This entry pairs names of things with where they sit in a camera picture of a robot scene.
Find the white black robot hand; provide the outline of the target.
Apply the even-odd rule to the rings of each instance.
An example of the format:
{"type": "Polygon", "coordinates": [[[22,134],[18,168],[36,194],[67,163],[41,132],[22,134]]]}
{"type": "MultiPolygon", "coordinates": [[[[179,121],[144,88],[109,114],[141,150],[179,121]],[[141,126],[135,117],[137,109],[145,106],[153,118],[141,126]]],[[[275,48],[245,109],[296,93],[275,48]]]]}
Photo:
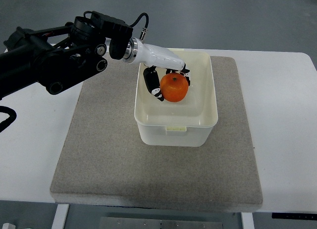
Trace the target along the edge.
{"type": "Polygon", "coordinates": [[[167,74],[180,73],[190,84],[190,70],[185,62],[167,48],[143,44],[140,39],[131,38],[122,60],[129,64],[143,63],[146,66],[143,77],[147,90],[160,101],[164,101],[164,96],[160,89],[157,67],[165,69],[167,74]]]}

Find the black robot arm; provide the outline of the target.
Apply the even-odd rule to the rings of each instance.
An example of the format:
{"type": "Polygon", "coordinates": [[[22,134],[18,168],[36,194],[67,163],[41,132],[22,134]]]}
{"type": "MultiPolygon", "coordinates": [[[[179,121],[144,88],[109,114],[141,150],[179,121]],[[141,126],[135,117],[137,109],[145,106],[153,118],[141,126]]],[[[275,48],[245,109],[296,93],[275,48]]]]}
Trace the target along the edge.
{"type": "Polygon", "coordinates": [[[104,71],[107,39],[111,58],[123,58],[133,27],[96,11],[89,14],[39,31],[17,27],[0,55],[1,98],[36,82],[56,95],[104,71]]]}

